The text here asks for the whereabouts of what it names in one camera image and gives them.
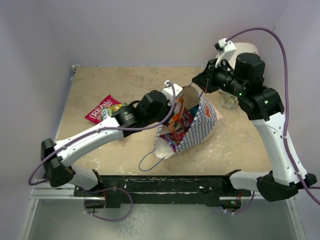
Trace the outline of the checkered paper bag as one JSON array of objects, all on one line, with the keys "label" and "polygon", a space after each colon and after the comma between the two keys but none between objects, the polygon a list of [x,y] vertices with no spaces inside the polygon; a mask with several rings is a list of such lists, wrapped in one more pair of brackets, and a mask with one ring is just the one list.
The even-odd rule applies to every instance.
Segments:
[{"label": "checkered paper bag", "polygon": [[[223,118],[214,105],[205,98],[204,93],[198,92],[191,85],[183,88],[176,107],[178,112],[172,117],[170,125],[158,127],[153,150],[138,164],[140,171],[148,172],[163,160],[205,142],[213,136],[214,128]],[[159,161],[152,167],[143,169],[142,162],[151,154],[159,158]]]}]

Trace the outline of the orange snack bag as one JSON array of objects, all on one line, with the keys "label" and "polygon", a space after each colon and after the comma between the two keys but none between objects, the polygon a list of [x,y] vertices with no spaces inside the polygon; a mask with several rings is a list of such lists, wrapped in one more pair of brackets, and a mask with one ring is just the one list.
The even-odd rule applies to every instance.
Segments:
[{"label": "orange snack bag", "polygon": [[184,96],[182,95],[176,101],[176,105],[173,111],[173,116],[168,122],[167,127],[171,133],[174,132],[178,127],[178,125],[180,124],[184,109],[185,109],[185,100],[184,100]]}]

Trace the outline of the green Fox's candy bag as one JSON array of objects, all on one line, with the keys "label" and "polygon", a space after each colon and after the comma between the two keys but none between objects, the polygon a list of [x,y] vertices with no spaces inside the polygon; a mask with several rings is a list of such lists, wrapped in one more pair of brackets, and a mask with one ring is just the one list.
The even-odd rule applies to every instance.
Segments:
[{"label": "green Fox's candy bag", "polygon": [[104,107],[101,109],[101,120],[103,121],[107,117],[112,117],[113,113],[119,110],[121,107],[127,106],[127,103],[114,104],[108,107]]}]

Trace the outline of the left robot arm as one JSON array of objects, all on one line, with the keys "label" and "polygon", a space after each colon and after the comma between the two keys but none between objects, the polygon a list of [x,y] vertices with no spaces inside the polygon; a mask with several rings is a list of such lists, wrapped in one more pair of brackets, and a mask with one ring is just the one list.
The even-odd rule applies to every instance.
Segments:
[{"label": "left robot arm", "polygon": [[103,182],[99,173],[77,167],[75,162],[103,145],[168,123],[174,113],[177,95],[171,87],[163,91],[153,90],[77,135],[56,142],[50,138],[44,140],[41,161],[50,186],[72,184],[91,196],[101,194]]}]

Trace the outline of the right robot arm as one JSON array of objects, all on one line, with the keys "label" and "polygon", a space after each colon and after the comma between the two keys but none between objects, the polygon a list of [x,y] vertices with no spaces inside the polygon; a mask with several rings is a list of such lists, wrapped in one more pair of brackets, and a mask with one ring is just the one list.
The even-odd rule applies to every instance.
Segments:
[{"label": "right robot arm", "polygon": [[209,60],[204,71],[192,78],[205,93],[222,90],[238,98],[239,107],[257,129],[272,170],[270,172],[232,172],[222,183],[228,196],[240,189],[257,191],[269,202],[286,200],[304,186],[317,182],[314,174],[302,166],[295,148],[285,131],[285,108],[276,90],[263,85],[265,62],[255,53],[241,53],[231,68],[227,60],[216,66],[217,59]]}]

